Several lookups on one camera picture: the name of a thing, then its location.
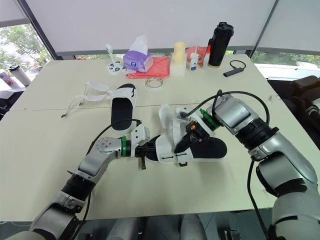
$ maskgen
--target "purple tissue box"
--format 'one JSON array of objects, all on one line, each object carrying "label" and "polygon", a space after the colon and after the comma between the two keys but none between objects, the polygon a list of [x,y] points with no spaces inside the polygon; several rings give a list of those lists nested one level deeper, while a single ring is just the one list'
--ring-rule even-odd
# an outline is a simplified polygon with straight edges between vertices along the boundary
[{"label": "purple tissue box", "polygon": [[123,56],[123,63],[126,69],[146,73],[154,64],[151,53],[145,55],[139,51],[128,51]]}]

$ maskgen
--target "black bottle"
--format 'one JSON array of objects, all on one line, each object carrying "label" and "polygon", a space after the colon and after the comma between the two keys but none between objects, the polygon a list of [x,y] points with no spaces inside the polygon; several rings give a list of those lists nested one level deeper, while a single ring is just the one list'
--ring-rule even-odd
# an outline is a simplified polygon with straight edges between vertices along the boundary
[{"label": "black bottle", "polygon": [[211,45],[211,52],[208,65],[211,68],[218,68],[226,53],[230,38],[234,35],[234,27],[225,21],[219,22],[214,30],[212,38],[209,39],[208,45]]}]

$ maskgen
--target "tissue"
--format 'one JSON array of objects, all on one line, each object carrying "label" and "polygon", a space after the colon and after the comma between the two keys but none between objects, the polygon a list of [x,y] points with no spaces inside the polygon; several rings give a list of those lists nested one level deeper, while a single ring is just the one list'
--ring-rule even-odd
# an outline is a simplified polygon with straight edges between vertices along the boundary
[{"label": "tissue", "polygon": [[147,36],[138,36],[123,56],[123,63],[127,70],[146,73],[154,64],[152,55],[148,53]]}]

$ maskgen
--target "white slipper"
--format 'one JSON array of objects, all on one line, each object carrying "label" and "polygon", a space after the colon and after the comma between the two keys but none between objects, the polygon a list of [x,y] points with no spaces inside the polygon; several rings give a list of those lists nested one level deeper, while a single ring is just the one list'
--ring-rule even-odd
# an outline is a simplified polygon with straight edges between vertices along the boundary
[{"label": "white slipper", "polygon": [[[105,94],[88,95],[90,89],[95,89]],[[114,124],[121,120],[128,120],[116,123],[112,126],[113,131],[117,134],[125,134],[131,131],[131,119],[133,118],[133,109],[137,101],[137,90],[133,84],[127,83],[116,90],[111,90],[107,85],[89,81],[85,84],[84,94],[73,98],[65,113],[61,116],[62,118],[71,111],[73,102],[76,99],[81,99],[80,106],[85,103],[85,100],[90,102],[98,102],[104,99],[111,100],[111,123]]]}]

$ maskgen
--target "roll of tape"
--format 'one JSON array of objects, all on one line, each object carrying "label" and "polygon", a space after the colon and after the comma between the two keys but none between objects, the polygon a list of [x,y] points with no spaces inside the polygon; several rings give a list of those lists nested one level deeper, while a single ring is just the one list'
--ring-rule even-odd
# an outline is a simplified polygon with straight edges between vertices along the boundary
[{"label": "roll of tape", "polygon": [[159,91],[163,86],[164,81],[159,77],[150,77],[145,81],[145,87],[150,91]]}]

